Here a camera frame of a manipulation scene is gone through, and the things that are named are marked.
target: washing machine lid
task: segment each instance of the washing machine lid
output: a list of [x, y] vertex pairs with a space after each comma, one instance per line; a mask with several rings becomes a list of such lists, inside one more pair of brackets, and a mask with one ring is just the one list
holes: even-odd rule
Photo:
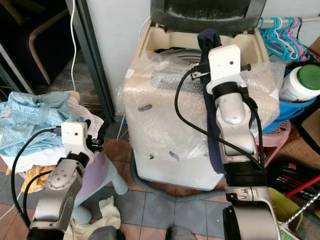
[[169, 30], [235, 34], [254, 29], [267, 0], [151, 0], [151, 20]]

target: bubble wrap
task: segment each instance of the bubble wrap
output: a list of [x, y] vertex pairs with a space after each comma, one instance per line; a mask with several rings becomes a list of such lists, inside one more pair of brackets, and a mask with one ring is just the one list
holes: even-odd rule
[[[181, 77], [191, 68], [186, 61], [153, 52], [132, 64], [118, 91], [119, 106], [125, 111], [134, 154], [145, 160], [181, 161], [207, 157], [207, 137], [183, 123], [175, 112], [174, 97]], [[250, 96], [258, 105], [262, 125], [279, 114], [278, 89], [284, 65], [253, 65], [241, 73]], [[200, 80], [187, 78], [179, 95], [181, 114], [207, 129], [207, 110]], [[252, 124], [253, 132], [257, 124]]]

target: dark blue cloth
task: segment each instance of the dark blue cloth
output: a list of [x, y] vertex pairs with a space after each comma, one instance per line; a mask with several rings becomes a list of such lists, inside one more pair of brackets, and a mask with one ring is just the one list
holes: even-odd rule
[[[219, 33], [214, 29], [206, 29], [198, 35], [198, 44], [201, 49], [201, 60], [202, 62], [208, 61], [209, 50], [221, 46], [221, 40]], [[216, 122], [216, 105], [214, 102], [213, 95], [207, 93], [207, 84], [210, 81], [210, 75], [203, 76], [201, 78], [202, 91], [205, 101], [205, 106], [207, 110], [207, 131], [215, 136], [220, 135], [220, 130]], [[209, 158], [211, 165], [219, 174], [224, 174], [224, 165], [222, 163], [222, 158], [220, 154], [219, 142], [208, 137], [208, 148], [209, 148]]]

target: green lid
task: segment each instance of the green lid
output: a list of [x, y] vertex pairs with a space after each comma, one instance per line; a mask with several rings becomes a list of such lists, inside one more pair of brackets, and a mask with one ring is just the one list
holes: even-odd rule
[[310, 90], [320, 90], [320, 66], [305, 65], [297, 72], [301, 85]]

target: pile of clothes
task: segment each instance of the pile of clothes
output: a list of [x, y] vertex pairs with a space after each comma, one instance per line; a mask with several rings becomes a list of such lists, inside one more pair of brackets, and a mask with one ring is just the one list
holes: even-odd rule
[[[44, 95], [12, 92], [8, 101], [0, 103], [0, 158], [11, 173], [16, 155], [26, 141], [36, 132], [60, 126], [65, 121], [83, 122], [90, 120], [88, 134], [93, 138], [103, 120], [91, 114], [79, 104], [80, 97], [75, 91], [52, 92]], [[20, 156], [15, 172], [25, 177], [21, 191], [36, 175], [53, 170], [60, 158], [66, 157], [61, 136], [45, 132], [37, 136]], [[41, 189], [48, 175], [34, 181], [29, 193]]]

